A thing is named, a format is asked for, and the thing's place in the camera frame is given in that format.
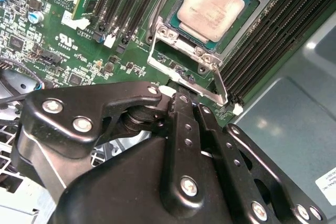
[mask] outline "electrolytic capacitor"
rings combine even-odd
[[[33,25],[37,25],[41,23],[44,20],[44,15],[42,12],[35,11],[32,13],[28,14],[28,20],[31,22]]]

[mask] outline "bolt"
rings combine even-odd
[[[76,118],[72,125],[80,132],[89,132],[92,129],[92,123],[86,118]]]
[[[188,103],[188,98],[185,97],[184,95],[180,96],[180,99],[185,102],[185,103]]]
[[[317,210],[313,207],[309,208],[311,213],[318,219],[318,220],[322,220],[322,216],[319,214],[319,212],[317,212]]]
[[[194,197],[197,194],[196,183],[189,177],[183,177],[181,179],[181,188],[188,196]]]
[[[264,209],[264,207],[259,204],[258,202],[254,201],[252,202],[252,209],[255,215],[258,217],[259,220],[261,221],[266,221],[267,220],[267,213]]]
[[[207,114],[211,113],[210,109],[208,109],[207,107],[203,107],[203,111]]]
[[[148,91],[151,92],[152,94],[157,94],[158,93],[156,88],[153,88],[153,87],[148,87]]]
[[[63,110],[63,105],[55,100],[48,100],[42,104],[44,111],[52,114],[57,114]]]
[[[310,219],[307,210],[306,210],[303,206],[301,206],[301,205],[297,205],[297,208],[298,208],[298,212],[299,212],[299,214],[301,215],[301,217],[302,217],[303,219],[305,219],[305,220],[309,220],[309,219]]]

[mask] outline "black cable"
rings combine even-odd
[[[27,94],[20,94],[17,95],[15,97],[7,97],[7,98],[2,98],[0,99],[0,105],[4,104],[4,103],[9,103],[9,102],[16,102],[16,101],[23,101],[26,99]]]
[[[18,66],[19,68],[22,68],[23,70],[27,71],[31,75],[31,77],[33,77],[36,81],[38,81],[41,84],[41,88],[44,89],[45,85],[42,79],[39,76],[37,76],[33,71],[31,71],[29,68],[27,68],[25,65],[23,65],[22,63],[16,60],[5,58],[5,57],[0,57],[0,61],[9,61],[13,63],[14,65]]]

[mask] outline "label sticker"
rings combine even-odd
[[[336,206],[336,167],[315,181],[332,206]]]

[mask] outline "motherboard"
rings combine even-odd
[[[46,88],[173,80],[220,125],[336,10],[335,0],[0,1],[1,56]]]

